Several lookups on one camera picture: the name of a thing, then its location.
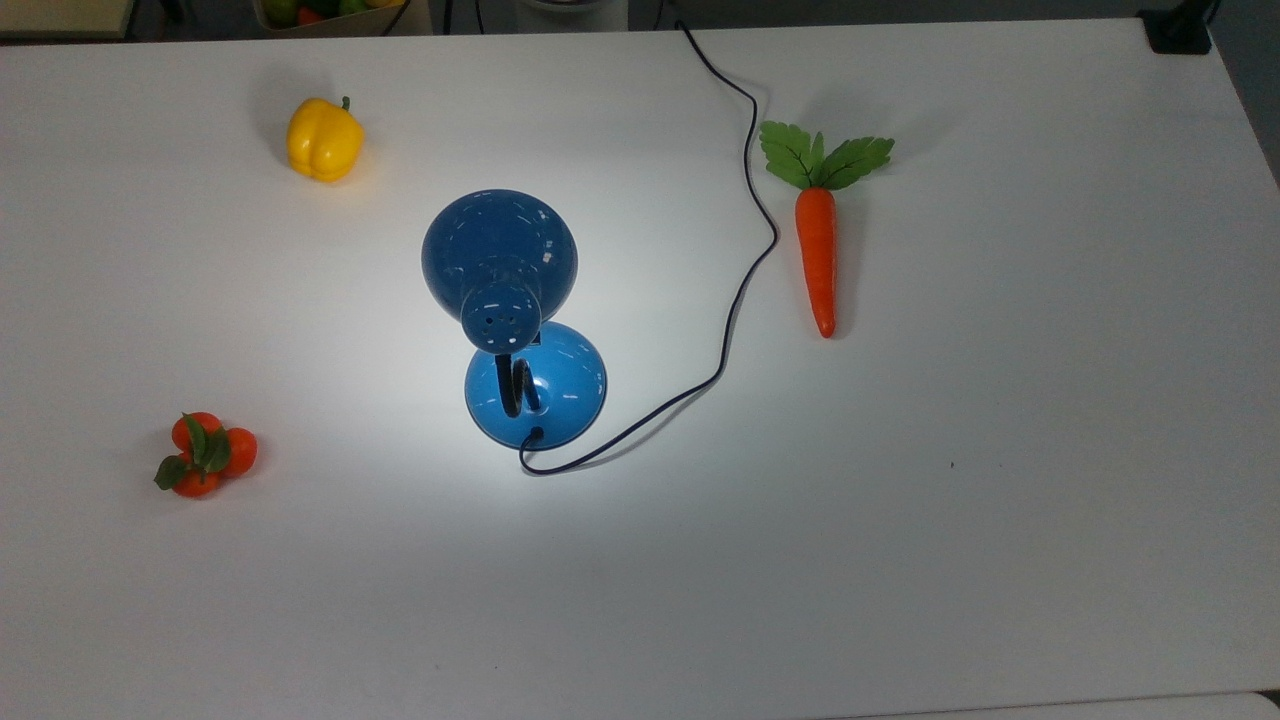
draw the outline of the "desk lamp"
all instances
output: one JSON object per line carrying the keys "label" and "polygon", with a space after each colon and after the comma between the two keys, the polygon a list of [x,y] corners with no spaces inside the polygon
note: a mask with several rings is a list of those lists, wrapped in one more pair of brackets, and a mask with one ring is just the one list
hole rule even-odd
{"label": "desk lamp", "polygon": [[513,190],[454,200],[422,241],[431,295],[476,346],[465,396],[490,438],[547,450],[581,434],[604,405],[604,363],[549,319],[577,275],[577,246],[545,202]]}

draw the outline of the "black cable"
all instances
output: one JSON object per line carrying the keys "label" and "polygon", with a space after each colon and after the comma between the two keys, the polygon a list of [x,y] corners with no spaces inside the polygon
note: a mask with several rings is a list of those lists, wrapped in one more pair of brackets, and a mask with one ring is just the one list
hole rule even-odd
{"label": "black cable", "polygon": [[383,28],[383,37],[390,35],[392,28],[394,28],[396,23],[398,23],[401,17],[404,15],[404,10],[408,9],[410,3],[412,3],[412,0],[404,0],[403,3],[401,3],[401,9],[396,13],[396,17],[392,18],[392,22],[387,23],[387,27]]}
{"label": "black cable", "polygon": [[707,59],[707,55],[703,54],[703,49],[698,46],[698,41],[694,40],[694,35],[689,32],[689,26],[686,26],[684,20],[676,20],[676,29],[685,33],[685,37],[689,40],[689,45],[694,49],[694,53],[698,54],[698,59],[701,60],[704,65],[707,65],[707,69],[710,70],[710,73],[716,76],[718,81],[723,82],[728,87],[737,91],[739,95],[751,101],[751,126],[746,131],[746,142],[742,145],[742,174],[744,177],[746,177],[746,190],[751,193],[751,200],[755,202],[755,208],[760,211],[760,215],[764,217],[764,222],[769,224],[769,231],[772,232],[773,237],[769,241],[769,246],[765,247],[764,251],[760,252],[760,255],[755,259],[755,261],[751,263],[751,266],[748,268],[746,274],[742,277],[742,282],[739,283],[737,286],[737,292],[733,295],[733,302],[730,304],[728,307],[728,316],[724,320],[724,337],[721,341],[719,364],[716,366],[716,372],[712,373],[709,378],[686,389],[685,392],[681,392],[680,395],[672,397],[671,400],[663,402],[662,405],[655,407],[652,413],[632,423],[631,427],[613,436],[612,439],[609,439],[600,447],[596,447],[595,450],[588,452],[586,455],[579,457],[577,460],[571,460],[556,468],[538,469],[529,465],[529,461],[525,457],[525,455],[529,452],[529,445],[532,442],[538,442],[544,436],[543,429],[535,427],[529,433],[529,437],[525,438],[525,442],[520,443],[520,465],[525,469],[526,473],[531,473],[534,475],[554,475],[557,473],[563,473],[564,470],[572,470],[573,468],[577,468],[584,462],[588,462],[589,460],[598,457],[602,452],[622,442],[627,436],[639,430],[650,420],[653,420],[658,415],[662,415],[664,411],[669,410],[673,405],[684,401],[687,397],[698,395],[710,388],[713,384],[716,384],[721,379],[721,375],[724,374],[724,368],[728,365],[728,348],[733,337],[733,324],[736,323],[737,313],[742,306],[742,299],[746,296],[746,286],[751,282],[751,277],[755,274],[756,268],[760,266],[760,263],[763,263],[764,259],[768,258],[769,254],[773,252],[773,249],[777,247],[778,245],[778,225],[777,223],[773,222],[773,217],[769,215],[768,209],[764,208],[764,202],[760,201],[760,196],[755,192],[755,183],[751,181],[751,143],[755,141],[755,126],[759,119],[760,105],[759,102],[756,102],[754,95],[742,90],[733,81],[728,79],[718,69],[716,69],[716,65],[713,65],[712,61]]}
{"label": "black cable", "polygon": [[667,6],[667,0],[658,0],[658,17],[653,19],[653,29],[662,24],[662,10]]}

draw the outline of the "green leaves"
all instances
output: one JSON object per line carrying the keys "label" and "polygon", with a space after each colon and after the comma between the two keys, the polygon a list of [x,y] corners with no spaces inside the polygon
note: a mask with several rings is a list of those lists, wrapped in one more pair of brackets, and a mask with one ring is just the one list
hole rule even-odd
{"label": "green leaves", "polygon": [[849,187],[858,178],[884,167],[892,149],[893,141],[883,137],[846,140],[823,161],[822,178],[815,184],[827,190]]}
{"label": "green leaves", "polygon": [[760,123],[760,149],[768,161],[764,169],[800,190],[841,190],[888,163],[893,141],[882,137],[846,140],[826,155],[820,132],[810,140],[799,126],[765,120]]}
{"label": "green leaves", "polygon": [[220,473],[232,460],[232,443],[227,438],[227,429],[219,427],[209,433],[192,418],[183,413],[182,421],[191,436],[191,457],[170,455],[160,461],[156,470],[155,483],[160,489],[173,489],[183,475],[192,470],[200,470],[201,477],[209,473]]}
{"label": "green leaves", "polygon": [[177,455],[170,455],[160,461],[160,469],[156,470],[156,484],[160,489],[173,489],[173,486],[178,484],[178,480],[187,474],[187,461]]}
{"label": "green leaves", "polygon": [[813,172],[822,163],[814,150],[822,151],[822,133],[810,143],[809,133],[797,126],[773,120],[760,123],[760,149],[768,164],[764,169],[804,190],[813,184]]}

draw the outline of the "tomato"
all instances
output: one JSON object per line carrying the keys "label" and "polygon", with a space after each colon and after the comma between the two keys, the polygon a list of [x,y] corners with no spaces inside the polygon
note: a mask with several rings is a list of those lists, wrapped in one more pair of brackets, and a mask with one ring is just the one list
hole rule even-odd
{"label": "tomato", "polygon": [[[191,413],[189,415],[200,423],[201,428],[205,428],[206,433],[211,433],[223,427],[223,421],[219,420],[212,413]],[[178,450],[191,452],[191,433],[187,432],[187,423],[183,418],[178,418],[178,421],[173,424],[173,430],[169,432],[169,437],[173,439],[173,443],[178,447]]]}
{"label": "tomato", "polygon": [[187,474],[173,486],[173,492],[183,497],[200,497],[218,489],[221,478],[218,473],[204,473],[200,469],[187,470]]}
{"label": "tomato", "polygon": [[232,446],[232,460],[223,468],[223,475],[234,478],[243,475],[257,460],[257,438],[244,428],[227,430],[227,441]]}

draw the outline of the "orange carrot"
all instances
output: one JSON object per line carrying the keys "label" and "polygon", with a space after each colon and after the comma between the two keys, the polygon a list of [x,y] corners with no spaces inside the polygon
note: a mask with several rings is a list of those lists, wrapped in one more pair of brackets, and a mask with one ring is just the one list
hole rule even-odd
{"label": "orange carrot", "polygon": [[892,140],[863,137],[846,140],[823,152],[822,133],[809,133],[796,126],[764,122],[760,147],[767,170],[800,188],[796,197],[796,236],[804,264],[809,305],[818,333],[836,332],[836,199],[831,191],[849,187],[858,178],[888,163]]}
{"label": "orange carrot", "polygon": [[806,187],[796,197],[796,236],[809,306],[818,333],[836,332],[836,197],[826,187]]}

